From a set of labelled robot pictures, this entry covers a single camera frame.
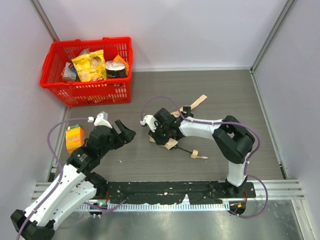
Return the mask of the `beige and black umbrella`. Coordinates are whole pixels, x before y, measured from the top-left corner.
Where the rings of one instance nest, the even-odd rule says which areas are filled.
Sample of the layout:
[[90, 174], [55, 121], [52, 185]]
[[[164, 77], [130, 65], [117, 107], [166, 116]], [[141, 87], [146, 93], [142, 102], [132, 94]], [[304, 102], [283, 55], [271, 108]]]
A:
[[[191, 110], [195, 109], [198, 105], [200, 105], [203, 101], [205, 101], [208, 97], [203, 94], [200, 97], [198, 97], [191, 105], [183, 105], [181, 107], [178, 107], [178, 104], [170, 97], [163, 95], [162, 98], [170, 100], [176, 107], [176, 110], [171, 112], [170, 114], [174, 115], [175, 117], [180, 117], [180, 124], [183, 122], [184, 118], [186, 117], [192, 117], [193, 114], [191, 113]], [[145, 116], [144, 111], [141, 111], [141, 120]], [[180, 127], [178, 127], [180, 130], [180, 139], [182, 139], [183, 132], [181, 131]], [[149, 136], [149, 140], [153, 143], [156, 143], [155, 140]], [[207, 156], [200, 156], [199, 151], [194, 149], [193, 151], [186, 150], [184, 148], [179, 147], [179, 140], [174, 140], [172, 138], [169, 139], [169, 141], [165, 145], [161, 145], [165, 147], [167, 150], [172, 150], [172, 149], [179, 149], [182, 151], [185, 151], [190, 154], [190, 157], [192, 159], [202, 159], [202, 160], [207, 160]]]

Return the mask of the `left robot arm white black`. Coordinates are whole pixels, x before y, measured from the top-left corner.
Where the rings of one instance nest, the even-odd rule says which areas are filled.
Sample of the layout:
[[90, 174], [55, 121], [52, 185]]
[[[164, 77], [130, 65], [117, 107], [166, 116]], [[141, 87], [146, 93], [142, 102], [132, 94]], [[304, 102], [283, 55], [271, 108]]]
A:
[[116, 120], [120, 130], [117, 132], [103, 112], [96, 117], [87, 117], [86, 121], [93, 123], [94, 129], [65, 165], [57, 162], [58, 177], [29, 207], [12, 213], [10, 219], [17, 231], [17, 239], [52, 239], [59, 226], [79, 206], [106, 192], [107, 181], [93, 169], [109, 151], [130, 143], [136, 132]]

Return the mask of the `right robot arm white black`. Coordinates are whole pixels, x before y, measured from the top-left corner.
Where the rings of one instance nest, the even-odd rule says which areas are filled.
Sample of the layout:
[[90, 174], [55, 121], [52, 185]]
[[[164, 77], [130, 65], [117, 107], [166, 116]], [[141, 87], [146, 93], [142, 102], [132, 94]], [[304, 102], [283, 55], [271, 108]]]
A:
[[154, 115], [146, 115], [140, 121], [148, 126], [148, 135], [157, 145], [165, 146], [171, 140], [199, 137], [213, 140], [228, 160], [226, 191], [231, 196], [241, 195], [247, 182], [247, 160], [253, 153], [255, 137], [239, 121], [228, 115], [220, 120], [194, 118], [190, 106], [178, 111], [178, 116], [161, 108]]

